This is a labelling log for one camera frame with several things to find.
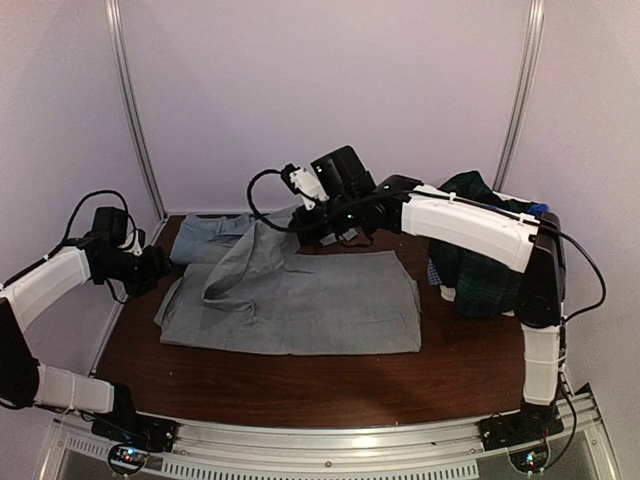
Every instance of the clothing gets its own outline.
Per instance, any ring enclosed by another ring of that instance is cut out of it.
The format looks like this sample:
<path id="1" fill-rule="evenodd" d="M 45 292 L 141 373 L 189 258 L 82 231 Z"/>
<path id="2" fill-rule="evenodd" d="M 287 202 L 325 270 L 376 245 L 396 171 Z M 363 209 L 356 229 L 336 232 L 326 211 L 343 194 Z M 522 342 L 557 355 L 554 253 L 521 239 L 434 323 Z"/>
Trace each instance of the clothing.
<path id="1" fill-rule="evenodd" d="M 295 235 L 254 222 L 222 259 L 191 263 L 156 315 L 161 341 L 272 355 L 420 350 L 417 286 L 395 253 L 298 248 Z"/>
<path id="2" fill-rule="evenodd" d="M 448 180 L 440 190 L 508 210 L 514 213 L 529 211 L 541 214 L 548 207 L 543 204 L 502 200 L 484 183 L 479 172 L 461 173 Z M 431 240 L 429 259 L 441 283 L 455 288 L 455 311 L 465 317 L 492 317 L 514 309 L 522 274 L 489 257 L 454 245 Z M 430 284 L 436 276 L 429 274 Z"/>

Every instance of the brown wooden tabletop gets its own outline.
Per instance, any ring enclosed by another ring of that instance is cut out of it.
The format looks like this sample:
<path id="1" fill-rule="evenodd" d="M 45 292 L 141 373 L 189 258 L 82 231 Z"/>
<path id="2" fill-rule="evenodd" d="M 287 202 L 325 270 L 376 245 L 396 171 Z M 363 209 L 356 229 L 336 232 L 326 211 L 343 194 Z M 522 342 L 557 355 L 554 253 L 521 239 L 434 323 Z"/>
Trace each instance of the brown wooden tabletop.
<path id="1" fill-rule="evenodd" d="M 167 251 L 181 220 L 171 217 L 158 240 Z M 427 284 L 425 238 L 378 232 L 366 251 L 382 250 L 395 250 L 418 281 L 420 353 L 294 357 L 162 345 L 153 318 L 180 270 L 125 306 L 97 377 L 129 385 L 140 411 L 263 427 L 402 425 L 518 408 L 524 347 L 517 320 L 456 316 Z"/>

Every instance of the metal frame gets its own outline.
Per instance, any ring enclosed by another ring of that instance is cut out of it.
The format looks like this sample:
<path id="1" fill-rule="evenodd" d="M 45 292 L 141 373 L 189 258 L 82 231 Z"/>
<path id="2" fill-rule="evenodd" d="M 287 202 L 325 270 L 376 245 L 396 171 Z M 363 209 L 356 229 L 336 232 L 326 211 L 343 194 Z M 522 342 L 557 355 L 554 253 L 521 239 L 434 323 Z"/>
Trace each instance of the metal frame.
<path id="1" fill-rule="evenodd" d="M 157 220 L 164 220 L 167 216 L 158 182 L 156 181 L 149 159 L 149 151 L 147 150 L 147 142 L 140 123 L 140 114 L 133 91 L 133 82 L 131 81 L 131 72 L 129 71 L 129 62 L 127 60 L 127 51 L 125 48 L 124 33 L 122 29 L 122 20 L 120 18 L 120 1 L 105 0 L 107 9 L 107 23 L 109 25 L 109 34 L 113 43 L 113 53 L 116 60 L 116 69 L 120 80 L 120 89 L 122 91 L 122 99 L 127 114 L 129 129 L 131 130 L 131 138 L 138 157 L 140 170 L 145 187 L 149 193 L 153 212 Z"/>
<path id="2" fill-rule="evenodd" d="M 544 4 L 545 0 L 531 0 L 527 34 L 522 52 L 522 64 L 520 65 L 520 78 L 518 79 L 516 95 L 513 101 L 507 136 L 502 146 L 498 171 L 496 172 L 496 178 L 493 182 L 493 190 L 501 191 L 504 188 L 518 142 L 518 136 L 520 135 L 520 129 L 524 121 L 527 99 L 529 98 L 531 86 L 533 85 L 533 77 L 540 52 L 542 29 L 544 26 Z"/>
<path id="3" fill-rule="evenodd" d="M 599 480 L 618 480 L 593 396 L 578 395 L 572 402 L 578 413 L 577 431 L 585 432 L 589 439 Z M 550 440 L 566 438 L 571 431 L 567 403 L 559 401 L 558 408 L 566 428 Z M 254 428 L 177 420 L 180 425 L 173 452 L 152 454 L 145 470 L 181 479 L 380 480 L 395 476 L 396 480 L 416 480 L 422 475 L 429 478 L 428 472 L 459 469 L 466 476 L 450 478 L 478 478 L 473 473 L 476 461 L 507 454 L 506 449 L 483 450 L 477 427 L 480 419 L 352 429 Z M 62 417 L 54 429 L 41 480 L 57 478 L 68 450 L 105 458 L 110 443 L 91 435 L 89 425 L 81 419 Z"/>

